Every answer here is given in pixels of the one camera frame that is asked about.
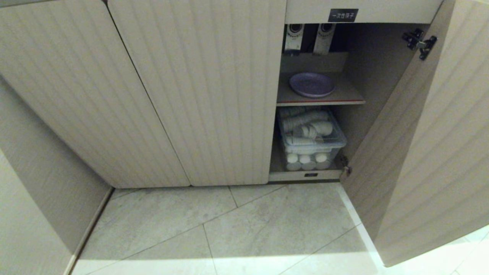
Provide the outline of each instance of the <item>tile grout line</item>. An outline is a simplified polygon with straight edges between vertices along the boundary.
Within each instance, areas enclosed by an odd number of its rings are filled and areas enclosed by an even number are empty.
[[[229,186],[229,185],[228,185],[228,186],[227,186],[227,189],[229,189],[229,193],[231,193],[231,197],[232,197],[232,198],[233,198],[233,200],[234,200],[234,204],[236,205],[236,208],[238,208],[239,206],[238,206],[238,204],[236,203],[236,200],[234,199],[233,191],[231,191],[231,186]]]
[[[348,211],[348,214],[350,218],[352,219],[353,223],[355,226],[358,226],[362,223],[362,220],[360,219],[360,216],[355,210],[355,207],[353,206],[352,201],[350,200],[350,197],[348,197],[348,194],[346,193],[345,189],[341,184],[337,184],[335,186],[335,189],[337,193],[339,194],[341,201],[343,202],[344,206],[346,207],[346,210]]]
[[[102,267],[102,268],[99,268],[99,269],[94,270],[94,271],[92,271],[92,272],[90,272],[90,273],[87,273],[86,275],[92,274],[92,273],[97,272],[97,271],[100,271],[100,270],[102,270],[102,269],[104,269],[104,268],[106,268],[106,267],[109,267],[109,266],[111,266],[111,265],[114,265],[114,264],[116,264],[116,263],[119,263],[119,262],[121,262],[121,261],[123,261],[123,260],[126,260],[126,259],[128,259],[128,258],[130,258],[130,257],[132,257],[132,256],[135,256],[135,255],[137,255],[137,254],[139,254],[139,253],[142,253],[142,252],[144,252],[144,251],[146,251],[146,250],[148,250],[148,249],[151,249],[151,248],[153,248],[153,247],[155,247],[155,246],[157,246],[157,245],[160,245],[160,244],[162,244],[162,243],[165,243],[165,242],[167,242],[167,241],[169,241],[169,240],[171,240],[171,239],[173,239],[173,238],[176,238],[176,237],[178,237],[178,236],[180,236],[180,235],[182,235],[182,234],[184,234],[184,233],[187,233],[187,232],[188,232],[188,231],[190,231],[190,230],[196,229],[197,227],[199,227],[199,226],[203,226],[203,225],[204,225],[204,224],[198,224],[197,226],[194,226],[194,227],[192,227],[192,228],[190,228],[190,229],[188,229],[188,230],[185,230],[185,231],[183,231],[183,232],[181,232],[181,233],[178,233],[177,235],[175,235],[175,236],[173,236],[173,237],[171,237],[171,238],[168,238],[168,239],[166,239],[166,240],[164,240],[164,241],[161,241],[161,242],[159,242],[159,243],[157,243],[157,244],[155,244],[155,245],[149,246],[149,247],[147,247],[147,248],[145,248],[145,249],[143,249],[143,250],[140,250],[140,251],[138,251],[138,252],[136,252],[136,253],[134,253],[134,254],[131,254],[130,256],[127,256],[127,257],[122,258],[122,259],[120,259],[120,260],[117,260],[117,261],[115,261],[115,262],[113,262],[113,263],[111,263],[111,264],[108,264],[108,265],[106,265],[106,266],[104,266],[104,267]]]
[[[321,249],[327,247],[328,245],[330,245],[332,242],[336,241],[337,239],[343,237],[344,235],[346,235],[348,232],[354,230],[356,228],[356,226],[353,226],[353,228],[351,229],[348,229],[346,232],[344,232],[343,234],[341,234],[340,236],[338,236],[337,238],[335,238],[334,240],[332,240],[331,242],[325,244],[324,246],[320,247],[318,250],[314,251],[313,253],[307,255],[306,257],[304,257],[303,259],[301,259],[300,261],[296,262],[295,264],[289,266],[287,269],[285,269],[284,271],[280,272],[278,275],[280,274],[283,274],[285,273],[287,270],[293,268],[294,266],[298,265],[299,263],[301,263],[302,261],[306,260],[307,258],[311,257],[312,255],[316,254],[318,251],[320,251]]]
[[[217,274],[217,268],[216,268],[216,263],[214,262],[214,256],[212,255],[212,250],[211,250],[211,244],[209,243],[209,238],[207,237],[207,231],[205,230],[205,225],[202,224],[202,228],[204,229],[204,234],[205,234],[205,240],[207,241],[207,247],[209,248],[209,253],[211,254],[211,259],[212,259],[212,264],[214,265],[214,271]]]
[[[273,190],[272,192],[269,192],[269,193],[267,193],[267,194],[265,194],[265,195],[263,195],[263,196],[261,196],[261,197],[259,197],[259,198],[262,198],[262,197],[264,197],[264,196],[266,196],[266,195],[269,195],[269,194],[271,194],[271,193],[273,193],[273,192],[275,192],[275,191],[277,191],[277,190],[279,190],[279,189],[284,188],[285,186],[279,187],[279,188],[277,188],[277,189]],[[215,219],[217,219],[217,218],[219,218],[219,217],[221,217],[221,216],[226,215],[227,213],[233,212],[234,210],[237,210],[237,209],[239,209],[240,207],[243,207],[243,206],[245,206],[245,205],[247,205],[247,204],[249,204],[249,203],[251,203],[251,202],[253,202],[253,201],[257,200],[257,199],[259,199],[259,198],[256,198],[256,199],[254,199],[254,200],[251,200],[251,201],[249,201],[249,202],[247,202],[247,203],[243,204],[242,206],[238,206],[238,207],[233,208],[233,209],[231,209],[231,210],[229,210],[229,211],[227,211],[227,212],[224,212],[224,213],[222,213],[222,214],[220,214],[220,215],[218,215],[218,216],[216,216],[216,217],[214,217],[214,218],[212,218],[212,219],[210,219],[210,220],[208,220],[208,221],[203,222],[202,224],[206,224],[206,223],[211,222],[211,221],[213,221],[213,220],[215,220]]]
[[[255,200],[257,200],[257,199],[261,199],[261,198],[263,198],[264,196],[269,195],[269,194],[271,194],[271,193],[273,193],[273,192],[275,192],[275,191],[278,191],[278,190],[280,190],[280,189],[282,189],[282,188],[284,188],[284,187],[286,187],[286,186],[288,186],[288,184],[286,184],[286,185],[284,185],[284,186],[281,186],[281,187],[279,187],[279,188],[277,188],[277,189],[275,189],[275,190],[273,190],[273,191],[270,191],[270,192],[268,192],[267,194],[263,194],[262,196],[260,196],[260,197],[258,197],[258,198],[255,198],[255,199],[253,199],[253,200],[251,200],[251,201],[249,201],[249,202],[247,202],[247,203],[245,203],[245,204],[243,204],[243,205],[241,205],[241,206],[239,206],[239,207],[243,207],[243,206],[245,206],[245,205],[247,205],[247,204],[249,204],[249,203],[254,202],[254,201],[255,201]]]
[[[468,257],[477,249],[477,247],[484,241],[485,238],[487,238],[487,236],[489,235],[489,232],[487,232],[484,237],[481,238],[481,240],[477,243],[477,245],[474,246],[474,248],[469,252],[467,253],[467,256],[460,262],[460,264],[453,270],[453,272],[457,272],[457,269],[459,267],[461,267],[463,265],[463,263],[468,259]]]
[[[131,192],[129,192],[129,193],[122,194],[122,195],[118,196],[117,198],[113,198],[113,199],[112,199],[112,198],[110,198],[109,200],[110,200],[110,201],[117,200],[118,198],[122,198],[122,197],[124,197],[124,196],[126,196],[126,195],[132,194],[132,193],[134,193],[134,192],[136,192],[136,191],[139,191],[139,190],[141,190],[141,188],[135,188],[135,190],[133,190],[133,191],[131,191]]]

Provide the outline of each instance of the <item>cabinet shelf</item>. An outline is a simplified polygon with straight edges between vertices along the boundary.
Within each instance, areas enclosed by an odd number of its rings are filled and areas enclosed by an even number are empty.
[[[273,137],[270,173],[268,175],[269,182],[339,180],[343,171],[337,169],[334,163],[327,170],[287,171],[284,169],[285,163],[282,158],[279,141],[279,137],[275,134]]]
[[[305,106],[305,105],[352,105],[365,104],[365,99],[355,89],[348,77],[341,72],[322,72],[330,77],[335,85],[335,90],[320,98],[308,98],[296,94],[289,85],[289,79],[295,73],[283,72],[280,74],[277,106]]]

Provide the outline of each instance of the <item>cabinet hinge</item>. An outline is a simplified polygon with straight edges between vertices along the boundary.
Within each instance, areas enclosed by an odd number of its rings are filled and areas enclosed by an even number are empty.
[[[348,157],[342,154],[339,157],[339,161],[341,163],[341,166],[343,167],[343,174],[345,174],[347,177],[350,176],[353,172],[353,169],[349,166],[350,161],[348,160]]]
[[[420,49],[420,59],[425,60],[438,38],[436,36],[430,37],[428,40],[423,41],[424,31],[416,29],[414,32],[405,32],[402,35],[402,39],[407,41],[407,47],[411,50]]]

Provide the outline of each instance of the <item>label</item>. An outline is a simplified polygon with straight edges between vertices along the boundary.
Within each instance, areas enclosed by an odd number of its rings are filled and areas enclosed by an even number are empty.
[[[328,22],[355,22],[358,9],[331,9]]]

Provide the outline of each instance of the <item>open cabinet door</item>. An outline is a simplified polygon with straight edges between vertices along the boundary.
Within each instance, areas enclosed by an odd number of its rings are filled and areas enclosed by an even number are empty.
[[[192,185],[265,184],[286,0],[109,9]]]
[[[489,224],[489,2],[445,0],[343,185],[384,264]]]

